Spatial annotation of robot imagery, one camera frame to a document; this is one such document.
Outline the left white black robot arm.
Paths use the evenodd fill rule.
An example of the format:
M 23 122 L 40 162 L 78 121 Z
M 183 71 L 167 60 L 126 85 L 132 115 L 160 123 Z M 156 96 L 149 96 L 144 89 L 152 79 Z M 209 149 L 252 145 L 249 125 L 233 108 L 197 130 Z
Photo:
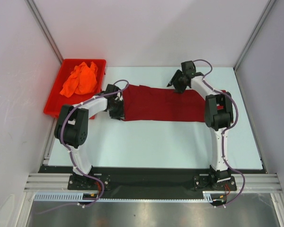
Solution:
M 54 129 L 54 136 L 67 149 L 73 172 L 79 176 L 78 184 L 84 189 L 94 186 L 95 178 L 90 175 L 92 164 L 87 152 L 81 149 L 88 137 L 89 119 L 99 112 L 108 112 L 110 118 L 124 119 L 123 91 L 115 84 L 108 84 L 92 98 L 75 105 L 63 105 Z

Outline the dark red t shirt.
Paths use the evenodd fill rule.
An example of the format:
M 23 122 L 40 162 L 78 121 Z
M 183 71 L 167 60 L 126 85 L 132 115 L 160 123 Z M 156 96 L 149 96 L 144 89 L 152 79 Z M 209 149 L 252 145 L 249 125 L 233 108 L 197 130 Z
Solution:
M 205 100 L 194 90 L 129 85 L 123 92 L 125 121 L 204 123 Z

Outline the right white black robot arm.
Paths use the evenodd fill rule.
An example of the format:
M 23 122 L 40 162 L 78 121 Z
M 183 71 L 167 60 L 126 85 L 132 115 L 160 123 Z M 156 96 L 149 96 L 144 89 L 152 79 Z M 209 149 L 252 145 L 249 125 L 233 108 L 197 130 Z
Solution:
M 231 168 L 227 158 L 228 130 L 238 121 L 233 116 L 233 109 L 237 109 L 229 92 L 215 89 L 203 74 L 196 70 L 195 61 L 181 63 L 181 69 L 177 70 L 168 83 L 177 93 L 183 93 L 187 87 L 196 91 L 205 100 L 204 121 L 211 133 L 212 162 L 209 177 L 209 185 L 215 189 L 221 189 L 226 180 L 231 177 Z

